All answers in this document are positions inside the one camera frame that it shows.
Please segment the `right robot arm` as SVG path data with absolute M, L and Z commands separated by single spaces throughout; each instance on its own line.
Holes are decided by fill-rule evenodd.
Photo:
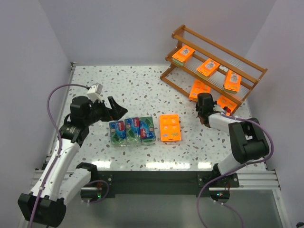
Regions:
M 231 153 L 213 166 L 209 182 L 225 174 L 233 174 L 245 165 L 264 159 L 270 148 L 264 131 L 256 118 L 234 117 L 228 106 L 221 107 L 210 93 L 199 93 L 196 112 L 202 125 L 226 132 L 230 138 Z

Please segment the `orange sponge box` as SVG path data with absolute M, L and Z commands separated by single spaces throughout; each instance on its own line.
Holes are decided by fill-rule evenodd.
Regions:
M 224 95 L 221 95 L 217 99 L 217 105 L 219 105 L 222 109 L 224 109 L 224 107 L 227 107 L 231 112 L 234 112 L 234 110 L 237 108 L 237 104 Z
M 228 70 L 225 76 L 223 91 L 227 93 L 236 94 L 240 91 L 242 76 L 233 72 L 232 70 Z
M 220 63 L 209 58 L 197 68 L 196 74 L 201 78 L 208 79 L 217 72 L 219 66 Z
M 194 54 L 195 49 L 184 45 L 176 53 L 172 55 L 172 60 L 179 66 L 184 66 Z

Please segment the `green sponge pack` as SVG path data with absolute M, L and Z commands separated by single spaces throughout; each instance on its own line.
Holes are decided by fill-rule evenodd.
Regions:
M 151 116 L 148 117 L 140 117 L 140 136 L 142 144 L 152 145 L 155 144 L 156 135 L 154 130 L 153 118 Z

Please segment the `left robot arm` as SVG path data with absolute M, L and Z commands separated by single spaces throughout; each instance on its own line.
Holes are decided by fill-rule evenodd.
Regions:
M 63 179 L 71 161 L 89 135 L 89 126 L 98 121 L 120 120 L 128 112 L 111 96 L 108 100 L 110 108 L 105 106 L 104 101 L 93 102 L 86 96 L 73 98 L 70 113 L 59 129 L 57 151 L 53 152 L 30 193 L 22 193 L 18 199 L 18 206 L 25 220 L 57 228 L 63 221 L 67 205 L 73 197 L 84 185 L 97 182 L 97 166 L 85 162 L 76 167 L 74 174 L 67 181 Z

